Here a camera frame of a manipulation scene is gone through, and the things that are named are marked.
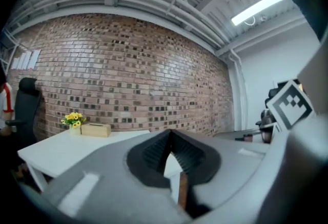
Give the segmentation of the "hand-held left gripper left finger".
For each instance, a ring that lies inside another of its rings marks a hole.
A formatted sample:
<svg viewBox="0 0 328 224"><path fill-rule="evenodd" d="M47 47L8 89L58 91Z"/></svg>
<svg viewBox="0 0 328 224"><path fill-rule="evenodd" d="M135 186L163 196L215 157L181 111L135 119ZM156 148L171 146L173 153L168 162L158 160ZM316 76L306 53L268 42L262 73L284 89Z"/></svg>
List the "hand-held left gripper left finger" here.
<svg viewBox="0 0 328 224"><path fill-rule="evenodd" d="M100 147L52 180L43 198L81 223L190 223L170 187L144 185L127 165L130 149L154 136Z"/></svg>

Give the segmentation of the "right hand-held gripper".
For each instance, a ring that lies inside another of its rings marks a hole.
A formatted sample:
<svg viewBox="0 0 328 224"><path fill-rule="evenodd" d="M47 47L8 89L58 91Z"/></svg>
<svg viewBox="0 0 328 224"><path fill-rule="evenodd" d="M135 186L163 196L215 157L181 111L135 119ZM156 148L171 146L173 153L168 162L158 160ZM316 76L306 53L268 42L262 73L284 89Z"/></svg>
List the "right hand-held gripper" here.
<svg viewBox="0 0 328 224"><path fill-rule="evenodd" d="M327 222L327 39L272 107L285 131L263 162L270 184L257 223Z"/></svg>

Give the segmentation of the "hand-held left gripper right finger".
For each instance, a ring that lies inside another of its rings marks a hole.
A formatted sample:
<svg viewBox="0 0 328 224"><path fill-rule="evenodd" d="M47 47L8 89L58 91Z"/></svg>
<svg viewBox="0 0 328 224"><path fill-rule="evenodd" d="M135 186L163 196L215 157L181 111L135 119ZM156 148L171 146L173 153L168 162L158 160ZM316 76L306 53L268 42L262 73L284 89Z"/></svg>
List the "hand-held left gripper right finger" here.
<svg viewBox="0 0 328 224"><path fill-rule="evenodd" d="M165 130L171 152L188 177L184 210L172 205L164 219L258 219L265 197L254 181L268 147Z"/></svg>

